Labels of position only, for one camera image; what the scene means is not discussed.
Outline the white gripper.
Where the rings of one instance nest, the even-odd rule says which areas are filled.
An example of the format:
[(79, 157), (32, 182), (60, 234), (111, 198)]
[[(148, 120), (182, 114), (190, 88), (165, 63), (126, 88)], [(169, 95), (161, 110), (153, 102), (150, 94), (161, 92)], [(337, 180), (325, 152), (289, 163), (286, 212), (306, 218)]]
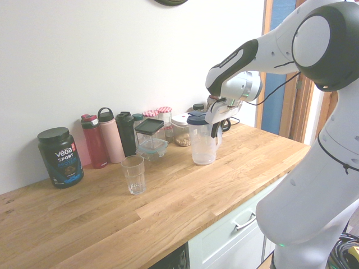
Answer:
[(242, 100), (231, 98), (221, 98), (210, 106), (206, 113), (205, 121), (213, 124), (211, 130), (212, 138), (218, 136), (218, 130), (222, 127), (222, 121), (237, 115), (241, 106)]

